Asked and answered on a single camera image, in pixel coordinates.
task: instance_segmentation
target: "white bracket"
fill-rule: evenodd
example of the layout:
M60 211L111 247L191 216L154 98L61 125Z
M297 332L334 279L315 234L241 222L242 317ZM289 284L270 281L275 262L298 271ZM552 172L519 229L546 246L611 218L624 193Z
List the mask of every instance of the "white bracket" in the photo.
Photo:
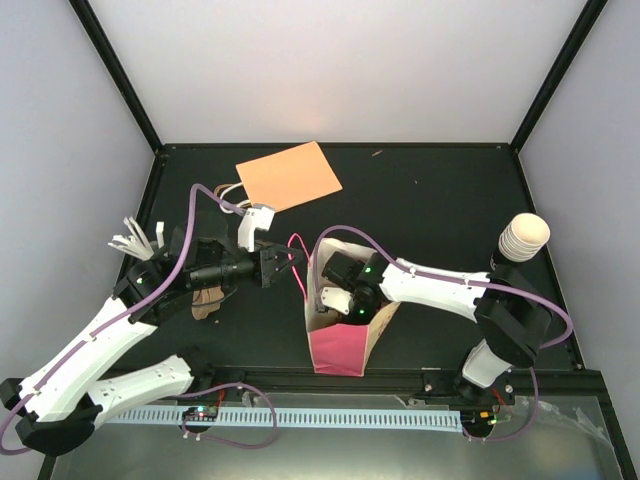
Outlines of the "white bracket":
M254 205L247 209L238 227L238 246L246 248L248 252L256 249L255 231L268 231L276 211L266 205Z
M510 368L511 364L493 353L487 341L482 340L469 353L462 367L462 376L479 387L489 388L496 378Z
M94 421L95 428L131 408L180 395L191 386L192 381L187 362L172 355L145 369L95 382L87 390L93 403L102 407Z
M346 290L338 287L325 287L322 289L320 298L322 305L325 307L336 310L343 315L349 315L349 304L352 296Z

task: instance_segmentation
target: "black tabletop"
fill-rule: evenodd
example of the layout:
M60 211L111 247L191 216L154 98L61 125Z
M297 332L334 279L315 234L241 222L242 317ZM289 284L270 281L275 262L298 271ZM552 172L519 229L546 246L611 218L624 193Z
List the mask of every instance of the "black tabletop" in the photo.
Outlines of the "black tabletop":
M298 232L312 248L326 227L346 224L366 231L394 256L448 270L487 271L501 231L514 215L530 210L517 159L506 148L321 146L343 190L278 213L271 230L261 232L260 238L285 244L291 233ZM193 183L213 189L237 182L237 163L283 148L169 147L147 232L153 236L156 221L164 221L167 232L185 221ZM238 194L230 194L231 199L239 200L242 192ZM217 209L217 205L199 196L198 209L207 208ZM229 215L228 220L233 237L239 217ZM337 237L362 243L350 234ZM558 300L544 255L527 262L521 273L543 296ZM549 338L563 329L562 321L555 318ZM458 368L480 339L477 326L466 319L403 304L375 346L367 368ZM302 296L293 276L268 289L243 285L206 320L195 321L190 311L178 314L132 348L116 368L148 366L188 345L200 346L219 367L310 369ZM567 348L544 350L536 368L571 368Z

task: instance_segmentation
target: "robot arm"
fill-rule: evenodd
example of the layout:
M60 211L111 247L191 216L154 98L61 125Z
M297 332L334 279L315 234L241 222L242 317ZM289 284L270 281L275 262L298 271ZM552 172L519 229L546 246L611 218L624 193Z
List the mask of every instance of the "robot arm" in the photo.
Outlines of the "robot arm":
M482 389L490 387L512 366L533 365L551 321L550 313L529 300L465 284L471 280L475 285L495 282L537 293L515 269L500 265L492 273L460 273L402 259L397 262L409 272L377 253L365 263L335 252L322 271L322 276L336 285L323 289L323 306L342 313L343 323L356 325L368 324L388 302L419 303L477 323L484 339L471 351L460 374ZM419 271L463 282L447 283L415 275Z
M23 418L16 431L25 446L62 455L82 444L109 418L187 391L195 379L211 370L206 358L194 349L121 377L100 378L127 350L153 334L178 309L190 305L194 291L220 286L224 292L237 288L242 280L268 287L303 258L299 250L254 241L256 229L269 229L273 210L268 207L248 210L235 245L226 237L226 222L220 215L200 213L196 217L194 240L182 272L162 296L97 333L105 322L150 296L164 282L184 243L180 227L167 246L160 245L164 242L159 236L153 248L146 238L127 247L142 261L118 282L114 295L82 332L33 375L0 384L0 399L8 409L33 395L18 412ZM62 359L66 360L42 385L47 372Z

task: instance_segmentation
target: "white backdrop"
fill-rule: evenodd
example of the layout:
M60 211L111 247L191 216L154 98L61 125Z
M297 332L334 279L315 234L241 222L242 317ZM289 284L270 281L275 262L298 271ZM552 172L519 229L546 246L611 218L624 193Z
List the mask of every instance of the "white backdrop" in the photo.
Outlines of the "white backdrop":
M92 0L163 142L508 142L585 0Z
M2 381L45 365L111 295L122 255L107 242L153 154L69 2L0 2L0 59ZM14 423L6 448L21 447ZM0 456L0 478L36 478L43 459Z
M607 4L521 153L582 353L638 471L639 23L640 2Z

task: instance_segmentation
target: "paper bag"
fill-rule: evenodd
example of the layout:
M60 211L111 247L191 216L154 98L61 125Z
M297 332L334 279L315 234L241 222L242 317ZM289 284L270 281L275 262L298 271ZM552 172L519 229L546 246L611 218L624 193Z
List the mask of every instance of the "paper bag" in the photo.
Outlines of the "paper bag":
M222 288L220 287L205 288L204 290L193 292L191 315L196 320L207 318L210 313L220 309L223 298L224 293L222 293Z
M331 255L340 251L357 260L367 261L374 250L344 243L335 239L323 239L318 250L318 272L321 273ZM320 277L320 288L335 285ZM378 338L384 332L400 305L398 302L384 305L369 325L336 323L339 313L330 310L319 313L315 307L318 288L313 278L313 268L307 272L308 301L305 304L305 321L311 360L316 373L361 377Z

